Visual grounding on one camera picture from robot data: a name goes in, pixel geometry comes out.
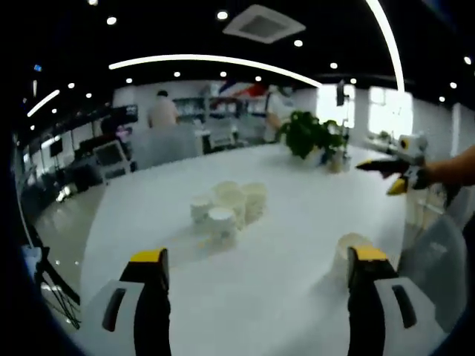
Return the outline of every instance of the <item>flower pot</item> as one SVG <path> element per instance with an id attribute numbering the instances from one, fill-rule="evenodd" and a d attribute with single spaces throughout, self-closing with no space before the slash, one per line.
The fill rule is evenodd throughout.
<path id="1" fill-rule="evenodd" d="M 343 171 L 344 162 L 343 162 L 343 151 L 336 151 L 335 154 L 332 155 L 328 162 L 328 170 L 331 173 L 340 173 Z"/>
<path id="2" fill-rule="evenodd" d="M 318 147 L 315 147 L 308 155 L 305 157 L 304 164 L 307 167 L 318 167 L 321 162 L 321 157 L 324 154 L 324 150 L 321 150 Z"/>

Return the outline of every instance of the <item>ceiling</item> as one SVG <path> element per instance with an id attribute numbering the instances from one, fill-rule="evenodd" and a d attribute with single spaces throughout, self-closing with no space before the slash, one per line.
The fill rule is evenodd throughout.
<path id="1" fill-rule="evenodd" d="M 222 34 L 223 28 L 251 4 L 262 4 L 277 10 L 307 28 L 304 32 L 261 44 L 248 39 Z M 437 102 L 447 98 L 475 106 L 473 65 L 475 41 L 470 22 L 464 22 L 464 9 L 451 2 L 450 16 L 434 14 L 435 0 L 380 0 L 398 45 L 406 90 L 415 96 Z M 229 18 L 218 21 L 216 14 L 226 10 Z M 18 63 L 19 105 L 22 118 L 16 120 L 20 131 L 30 125 L 47 127 L 78 108 L 104 104 L 111 100 L 112 90 L 125 85 L 187 79 L 220 79 L 225 70 L 228 79 L 251 82 L 262 76 L 264 82 L 289 82 L 290 79 L 263 73 L 255 68 L 214 62 L 160 62 L 109 70 L 108 65 L 126 59 L 160 54 L 214 54 L 251 59 L 308 76 L 320 82 L 338 82 L 357 78 L 357 86 L 395 87 L 394 70 L 387 45 L 365 0 L 315 1 L 119 1 L 99 0 L 90 6 L 86 0 L 36 1 L 22 9 L 22 28 L 29 36 L 24 40 L 24 55 Z M 106 24 L 109 16 L 115 25 Z M 303 47 L 293 42 L 300 39 Z M 338 69 L 330 68 L 331 62 Z M 42 66 L 42 72 L 33 66 Z M 178 70 L 181 77 L 173 73 Z M 37 97 L 32 95 L 32 80 L 38 80 Z M 73 90 L 69 82 L 76 84 Z M 456 82 L 456 90 L 449 83 Z M 59 96 L 47 103 L 31 118 L 26 112 L 55 89 Z M 85 94 L 92 93 L 91 99 Z M 51 113 L 52 108 L 58 114 Z"/>

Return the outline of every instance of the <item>white paper cup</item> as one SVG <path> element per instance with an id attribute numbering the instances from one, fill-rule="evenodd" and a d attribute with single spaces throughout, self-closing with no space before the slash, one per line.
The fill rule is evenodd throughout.
<path id="1" fill-rule="evenodd" d="M 232 209 L 224 207 L 212 208 L 208 212 L 208 217 L 211 238 L 228 239 L 236 237 L 236 220 Z"/>
<path id="2" fill-rule="evenodd" d="M 267 189 L 263 183 L 249 183 L 241 190 L 246 195 L 246 224 L 259 219 L 266 207 Z"/>
<path id="3" fill-rule="evenodd" d="M 246 195 L 239 190 L 222 193 L 216 201 L 217 206 L 231 209 L 235 214 L 236 226 L 242 230 L 246 225 Z"/>
<path id="4" fill-rule="evenodd" d="M 190 212 L 191 218 L 195 224 L 201 224 L 208 218 L 208 211 L 213 206 L 213 202 L 208 196 L 194 197 L 191 201 Z"/>
<path id="5" fill-rule="evenodd" d="M 372 246 L 373 244 L 366 237 L 350 233 L 344 235 L 336 246 L 335 256 L 330 274 L 347 283 L 348 272 L 348 248 L 351 246 Z"/>
<path id="6" fill-rule="evenodd" d="M 225 194 L 227 191 L 238 191 L 239 185 L 236 182 L 225 181 L 216 184 L 213 187 L 213 191 L 216 193 L 216 197 L 219 198 L 221 195 Z"/>

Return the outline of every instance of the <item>shiny floor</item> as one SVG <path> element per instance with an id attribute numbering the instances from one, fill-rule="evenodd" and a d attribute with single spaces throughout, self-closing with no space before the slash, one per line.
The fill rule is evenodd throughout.
<path id="1" fill-rule="evenodd" d="M 81 267 L 89 230 L 104 190 L 105 186 L 98 185 L 62 202 L 55 202 L 35 223 L 43 244 L 51 248 L 48 257 L 50 263 L 76 292 L 79 292 Z M 55 309 L 60 307 L 50 288 L 43 286 L 42 293 L 47 303 L 52 306 L 50 310 L 60 325 L 65 331 L 72 332 L 74 327 L 71 321 Z M 76 311 L 76 317 L 80 319 L 80 311 Z"/>

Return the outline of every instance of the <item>monitor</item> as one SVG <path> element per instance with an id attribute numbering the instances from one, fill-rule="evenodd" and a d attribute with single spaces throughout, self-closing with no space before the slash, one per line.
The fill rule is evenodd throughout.
<path id="1" fill-rule="evenodd" d="M 62 152 L 62 139 L 53 142 L 50 146 L 50 156 L 55 157 Z"/>

